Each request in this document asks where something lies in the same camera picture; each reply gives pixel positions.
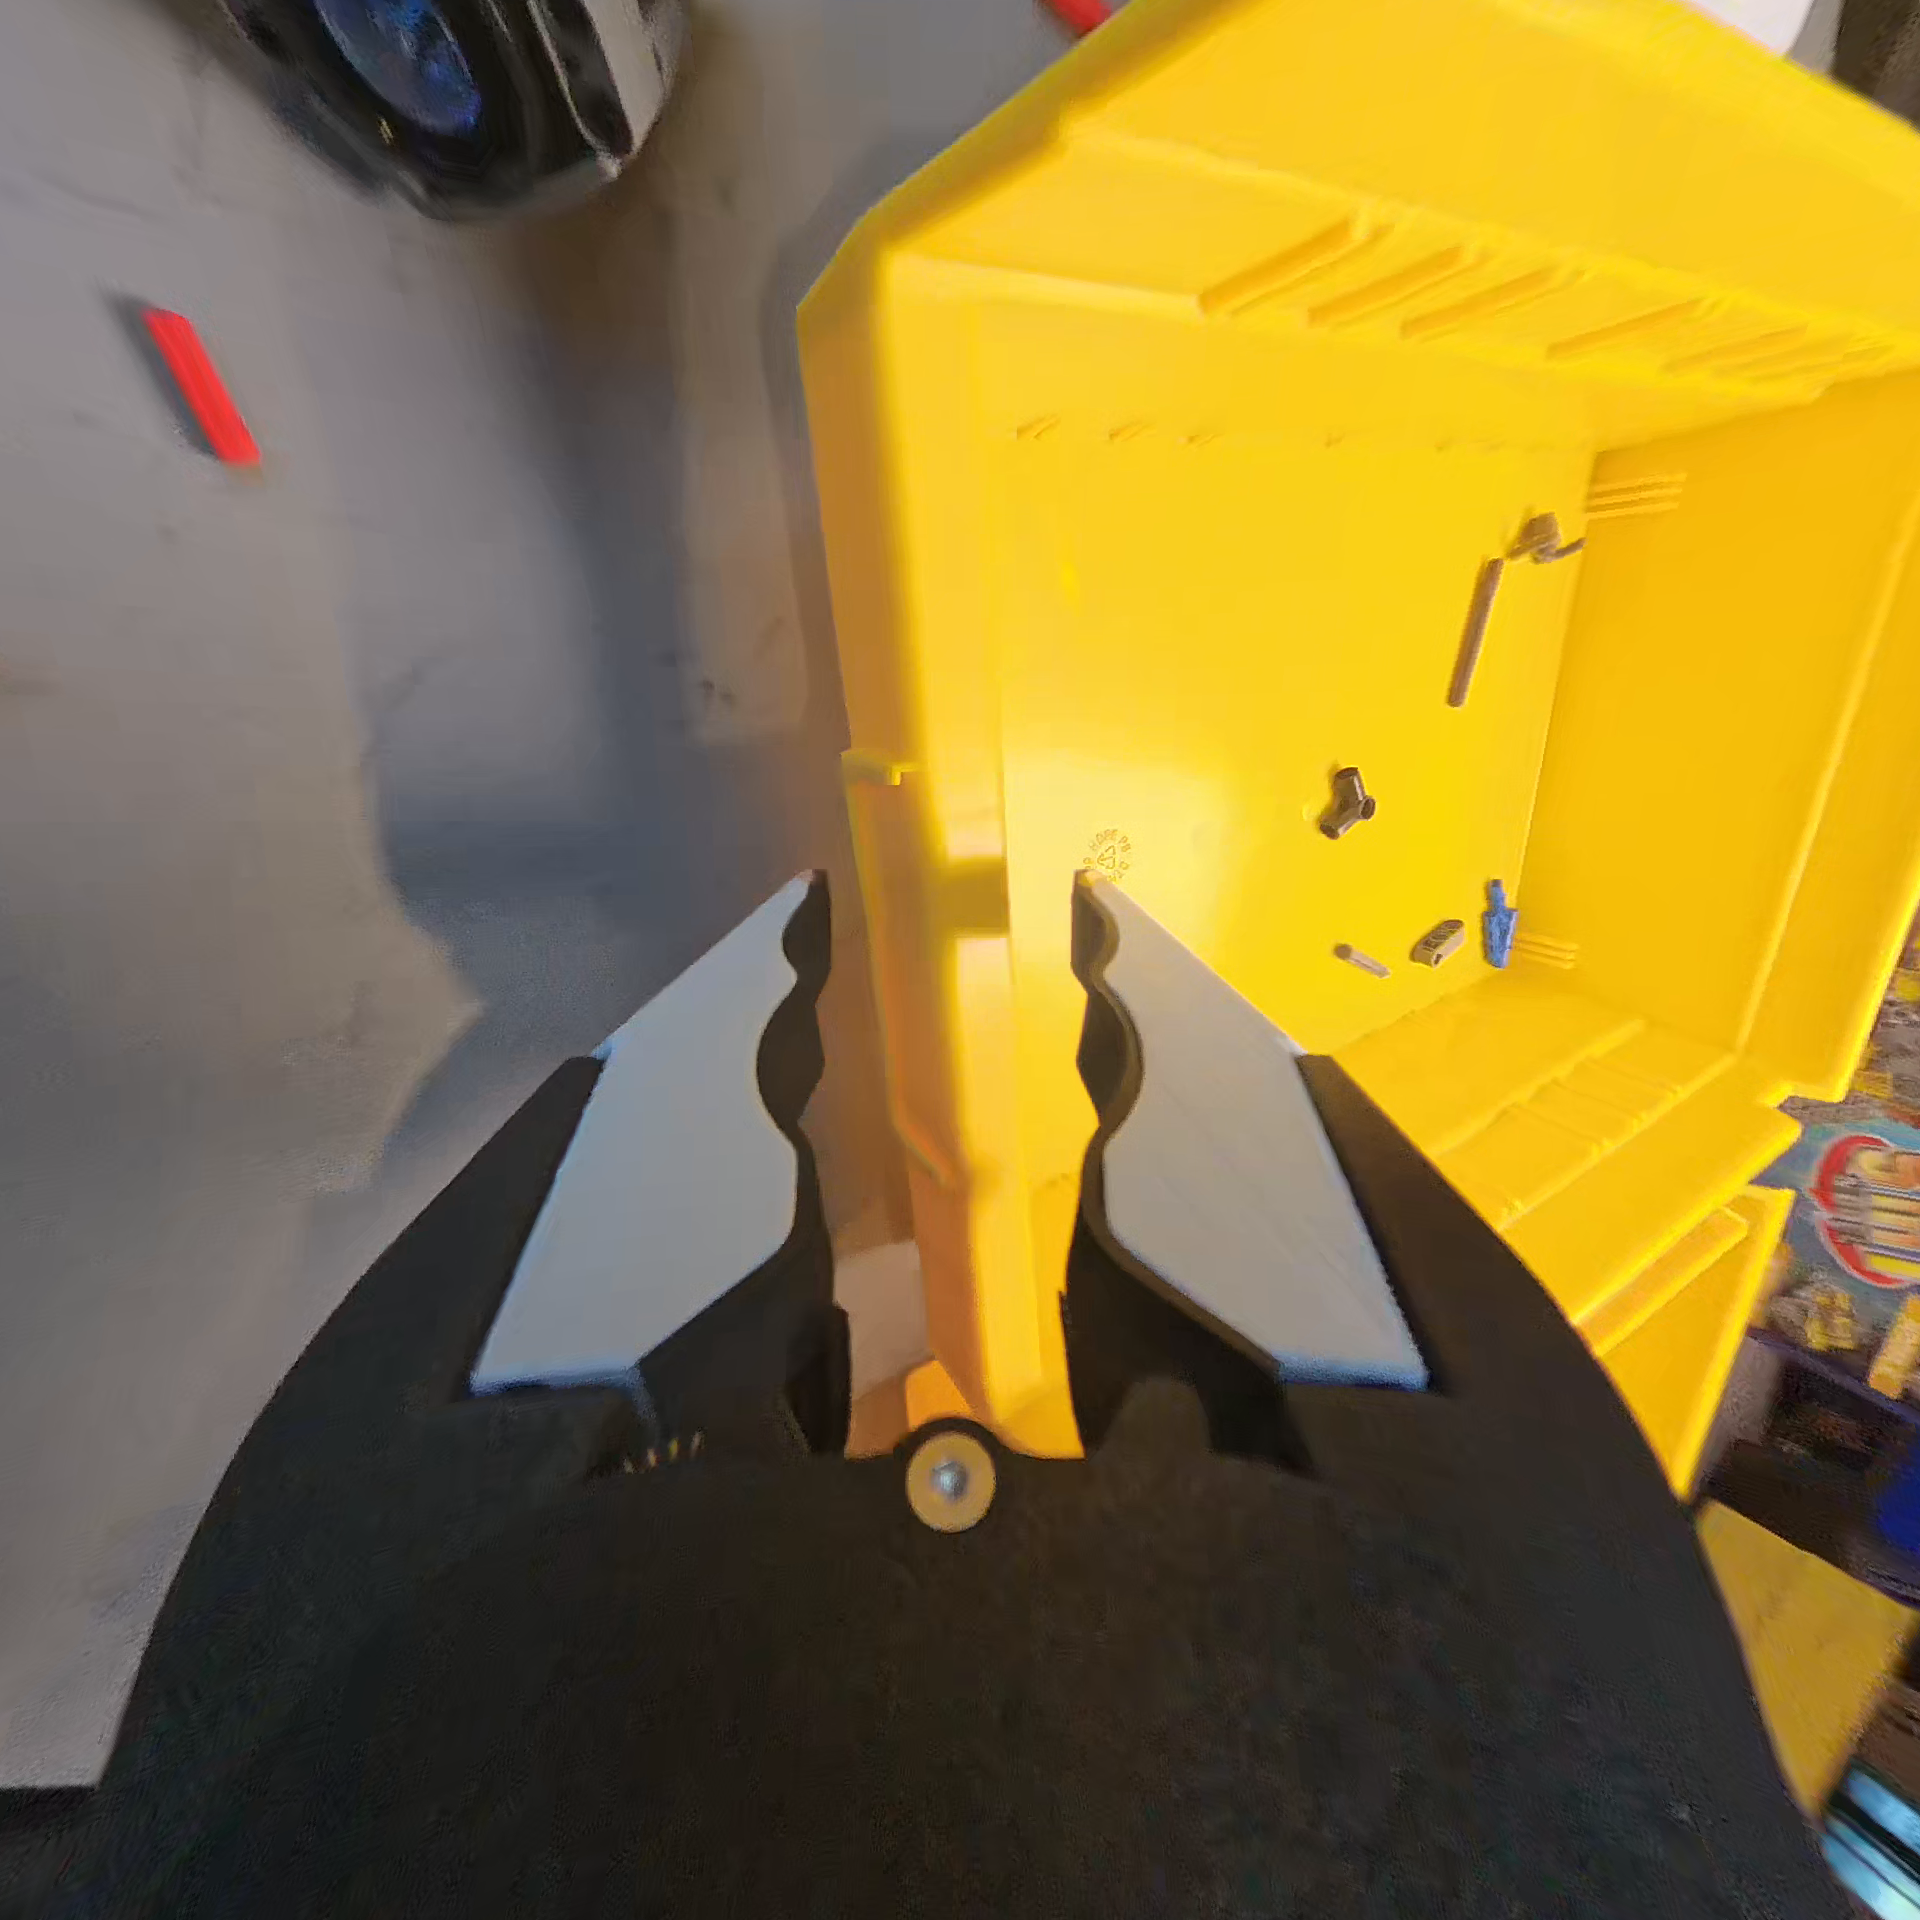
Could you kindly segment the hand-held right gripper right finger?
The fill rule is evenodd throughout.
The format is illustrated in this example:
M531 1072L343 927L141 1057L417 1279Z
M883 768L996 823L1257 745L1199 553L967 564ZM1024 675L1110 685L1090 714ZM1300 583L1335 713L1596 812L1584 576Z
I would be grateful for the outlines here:
M1257 1374L1425 1392L1302 1047L1118 885L1072 881L1095 1245Z

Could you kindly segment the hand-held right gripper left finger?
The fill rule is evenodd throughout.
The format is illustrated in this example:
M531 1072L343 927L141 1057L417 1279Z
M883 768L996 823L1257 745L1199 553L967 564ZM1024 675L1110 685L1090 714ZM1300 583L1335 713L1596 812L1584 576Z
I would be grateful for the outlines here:
M814 1013L831 949L821 869L788 878L589 1056L596 1078L468 1388L635 1387L698 1316L773 1262L801 1213L801 1141L762 1045Z

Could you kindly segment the yellow bin with dividers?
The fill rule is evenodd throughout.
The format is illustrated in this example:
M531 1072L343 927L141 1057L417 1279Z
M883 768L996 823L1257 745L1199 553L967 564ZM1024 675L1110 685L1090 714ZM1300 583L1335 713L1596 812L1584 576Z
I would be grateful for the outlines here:
M1090 871L1360 1079L1688 1492L1782 1103L1914 919L1914 124L1689 4L1127 4L798 346L940 1406L1062 1436ZM1505 564L1450 709L1538 511L1586 545Z

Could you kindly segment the red connector pin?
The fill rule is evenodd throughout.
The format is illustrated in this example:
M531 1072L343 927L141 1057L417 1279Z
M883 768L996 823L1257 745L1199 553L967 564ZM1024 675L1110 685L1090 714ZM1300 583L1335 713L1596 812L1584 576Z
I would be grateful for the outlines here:
M194 440L225 468L259 469L261 449L196 324L166 307L136 304L136 334Z

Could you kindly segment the grey desk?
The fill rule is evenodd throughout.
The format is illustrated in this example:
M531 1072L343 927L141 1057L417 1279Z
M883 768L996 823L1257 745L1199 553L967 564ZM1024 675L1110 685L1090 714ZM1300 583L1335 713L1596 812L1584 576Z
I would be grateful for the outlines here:
M856 1392L926 1357L795 307L1065 34L695 4L627 177L444 226L292 132L218 4L3 27L4 1787L65 1787L305 1340L801 866ZM136 304L196 324L259 469L194 440Z

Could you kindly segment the robot kit box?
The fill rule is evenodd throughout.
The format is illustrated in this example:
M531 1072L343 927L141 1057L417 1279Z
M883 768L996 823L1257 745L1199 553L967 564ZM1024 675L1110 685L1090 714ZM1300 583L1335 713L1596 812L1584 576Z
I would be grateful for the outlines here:
M1793 1096L1789 1209L1701 1497L1917 1602L1917 938L1838 1096Z

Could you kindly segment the yellow storage bin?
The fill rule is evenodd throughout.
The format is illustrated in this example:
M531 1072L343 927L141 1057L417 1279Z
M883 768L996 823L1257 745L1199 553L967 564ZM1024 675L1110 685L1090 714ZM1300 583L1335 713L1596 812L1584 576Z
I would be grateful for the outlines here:
M1707 1501L1695 1532L1789 1798L1816 1816L1914 1636L1914 1608Z

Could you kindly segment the grey toy robot head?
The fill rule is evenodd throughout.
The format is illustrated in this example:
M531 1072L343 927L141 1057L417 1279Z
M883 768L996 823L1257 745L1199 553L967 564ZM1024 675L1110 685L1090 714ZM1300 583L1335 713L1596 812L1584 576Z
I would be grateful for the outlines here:
M440 223L620 179L689 49L686 2L225 2L269 108L354 184Z

